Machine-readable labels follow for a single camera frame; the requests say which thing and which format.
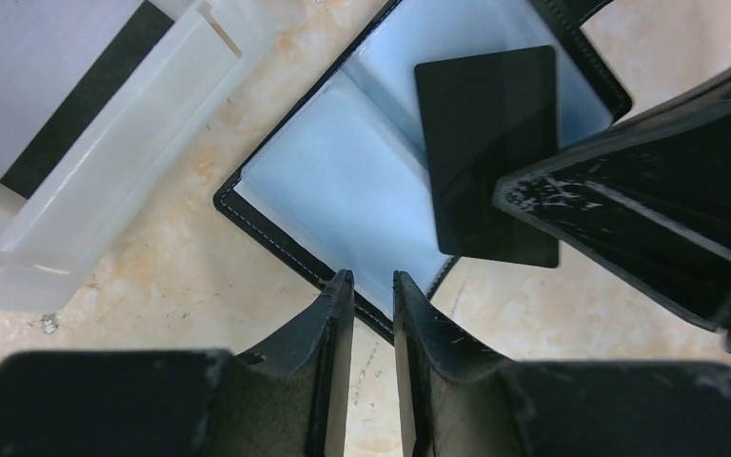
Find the white plastic card tray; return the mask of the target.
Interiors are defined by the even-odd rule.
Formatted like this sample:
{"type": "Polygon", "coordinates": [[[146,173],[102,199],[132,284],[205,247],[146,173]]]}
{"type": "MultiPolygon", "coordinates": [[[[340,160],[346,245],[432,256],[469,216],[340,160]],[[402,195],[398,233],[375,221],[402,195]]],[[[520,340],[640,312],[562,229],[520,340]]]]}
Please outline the white plastic card tray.
{"type": "Polygon", "coordinates": [[[53,313],[274,45],[256,1],[198,1],[18,210],[0,222],[0,309],[53,313]]]}

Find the black credit card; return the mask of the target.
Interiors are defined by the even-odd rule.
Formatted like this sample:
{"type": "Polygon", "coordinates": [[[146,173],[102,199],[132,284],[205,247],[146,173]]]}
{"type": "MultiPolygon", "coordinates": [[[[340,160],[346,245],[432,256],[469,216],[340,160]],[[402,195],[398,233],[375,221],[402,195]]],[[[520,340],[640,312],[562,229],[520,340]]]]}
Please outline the black credit card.
{"type": "Polygon", "coordinates": [[[425,62],[414,77],[440,251],[557,267],[554,236],[493,204],[501,177],[559,150],[556,50],[425,62]]]}

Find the black leather card holder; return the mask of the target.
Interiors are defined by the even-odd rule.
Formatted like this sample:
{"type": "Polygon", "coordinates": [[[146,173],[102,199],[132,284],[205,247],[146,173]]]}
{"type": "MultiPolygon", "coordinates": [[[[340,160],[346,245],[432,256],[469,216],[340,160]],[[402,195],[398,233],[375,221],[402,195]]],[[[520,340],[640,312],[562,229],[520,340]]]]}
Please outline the black leather card holder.
{"type": "Polygon", "coordinates": [[[413,71],[418,64],[538,45],[555,49],[561,142],[631,110],[583,33],[601,1],[390,1],[242,166],[214,206],[317,288],[355,281],[355,313],[393,338],[392,276],[435,294],[455,264],[439,250],[413,71]]]}

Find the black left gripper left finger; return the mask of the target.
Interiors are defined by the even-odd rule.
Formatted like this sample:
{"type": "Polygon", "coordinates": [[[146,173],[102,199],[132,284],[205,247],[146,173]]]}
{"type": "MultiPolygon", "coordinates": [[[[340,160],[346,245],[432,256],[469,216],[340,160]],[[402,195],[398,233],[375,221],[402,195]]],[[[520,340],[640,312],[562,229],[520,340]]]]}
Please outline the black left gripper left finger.
{"type": "Polygon", "coordinates": [[[342,269],[308,307],[227,358],[202,455],[343,455],[353,324],[354,277],[342,269]]]}

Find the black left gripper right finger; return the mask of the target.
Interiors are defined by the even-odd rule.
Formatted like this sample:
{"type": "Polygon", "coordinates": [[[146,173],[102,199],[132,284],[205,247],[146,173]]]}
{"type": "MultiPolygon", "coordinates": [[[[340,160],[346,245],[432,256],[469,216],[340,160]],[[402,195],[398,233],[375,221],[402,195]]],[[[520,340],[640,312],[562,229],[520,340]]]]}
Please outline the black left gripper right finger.
{"type": "Polygon", "coordinates": [[[435,308],[410,274],[393,275],[393,331],[406,456],[525,456],[511,359],[435,308]]]}

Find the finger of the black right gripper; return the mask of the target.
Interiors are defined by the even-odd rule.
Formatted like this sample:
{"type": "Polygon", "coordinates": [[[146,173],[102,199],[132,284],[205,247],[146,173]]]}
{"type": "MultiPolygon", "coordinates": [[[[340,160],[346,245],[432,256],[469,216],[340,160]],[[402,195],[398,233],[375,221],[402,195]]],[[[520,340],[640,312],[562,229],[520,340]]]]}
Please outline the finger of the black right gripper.
{"type": "Polygon", "coordinates": [[[493,202],[682,319],[731,330],[731,99],[612,129],[501,179],[493,202]]]}
{"type": "Polygon", "coordinates": [[[696,87],[571,146],[559,158],[580,161],[675,135],[731,114],[731,67],[696,87]]]}

